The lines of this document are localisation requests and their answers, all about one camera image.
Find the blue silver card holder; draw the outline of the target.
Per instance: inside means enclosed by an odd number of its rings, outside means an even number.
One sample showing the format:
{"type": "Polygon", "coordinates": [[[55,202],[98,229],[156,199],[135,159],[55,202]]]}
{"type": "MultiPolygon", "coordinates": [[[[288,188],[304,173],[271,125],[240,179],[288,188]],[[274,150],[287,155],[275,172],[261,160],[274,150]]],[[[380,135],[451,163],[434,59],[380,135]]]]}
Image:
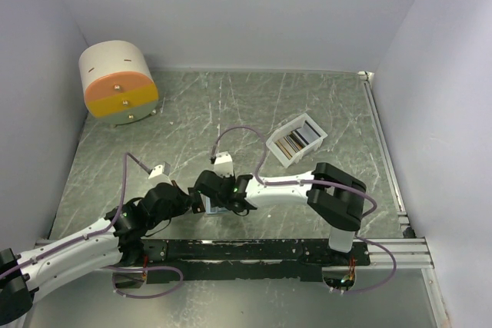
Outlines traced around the blue silver card holder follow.
{"type": "Polygon", "coordinates": [[[228,212],[227,208],[214,205],[209,197],[204,198],[204,208],[207,215],[218,215],[228,212]]]}

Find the white card tray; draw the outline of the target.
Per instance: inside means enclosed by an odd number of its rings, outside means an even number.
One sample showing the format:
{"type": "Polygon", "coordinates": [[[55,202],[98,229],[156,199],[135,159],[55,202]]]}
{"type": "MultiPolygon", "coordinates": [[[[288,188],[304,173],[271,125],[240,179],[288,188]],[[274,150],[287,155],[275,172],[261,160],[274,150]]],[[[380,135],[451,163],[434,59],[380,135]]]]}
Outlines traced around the white card tray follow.
{"type": "Polygon", "coordinates": [[[317,151],[327,133],[307,113],[284,124],[267,139],[267,148],[285,168],[317,151]]]}

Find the black credit card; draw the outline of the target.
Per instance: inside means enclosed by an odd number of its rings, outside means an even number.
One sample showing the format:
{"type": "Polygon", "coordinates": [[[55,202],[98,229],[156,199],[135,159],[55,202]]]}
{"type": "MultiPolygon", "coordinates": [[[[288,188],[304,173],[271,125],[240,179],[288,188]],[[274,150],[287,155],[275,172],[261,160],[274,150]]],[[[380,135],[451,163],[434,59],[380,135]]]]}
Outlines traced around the black credit card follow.
{"type": "Polygon", "coordinates": [[[188,196],[192,213],[203,214],[205,212],[205,208],[200,192],[193,187],[189,187],[188,196]]]}

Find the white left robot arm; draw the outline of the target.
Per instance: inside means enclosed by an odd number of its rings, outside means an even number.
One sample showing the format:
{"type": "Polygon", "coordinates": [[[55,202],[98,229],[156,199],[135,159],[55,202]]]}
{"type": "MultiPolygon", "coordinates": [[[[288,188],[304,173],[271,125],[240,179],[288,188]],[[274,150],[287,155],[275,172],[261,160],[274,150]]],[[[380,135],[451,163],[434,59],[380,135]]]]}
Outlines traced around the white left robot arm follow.
{"type": "Polygon", "coordinates": [[[14,322],[42,297],[94,270],[138,265],[149,230],[203,208],[197,191],[160,183],[68,237],[22,253],[2,250],[1,323],[14,322]]]}

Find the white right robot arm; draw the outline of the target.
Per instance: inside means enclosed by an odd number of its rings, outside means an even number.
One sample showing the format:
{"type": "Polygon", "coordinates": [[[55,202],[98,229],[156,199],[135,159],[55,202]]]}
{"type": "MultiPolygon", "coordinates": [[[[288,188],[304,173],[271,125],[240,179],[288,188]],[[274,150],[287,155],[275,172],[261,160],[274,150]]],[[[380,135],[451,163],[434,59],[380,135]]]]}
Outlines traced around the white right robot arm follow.
{"type": "Polygon", "coordinates": [[[331,226],[326,254],[337,265],[353,254],[354,236],[361,228],[367,199],[364,182],[324,162],[303,174],[260,180],[252,174],[221,177],[206,170],[194,189],[213,205],[237,214],[273,205],[309,206],[331,226]]]}

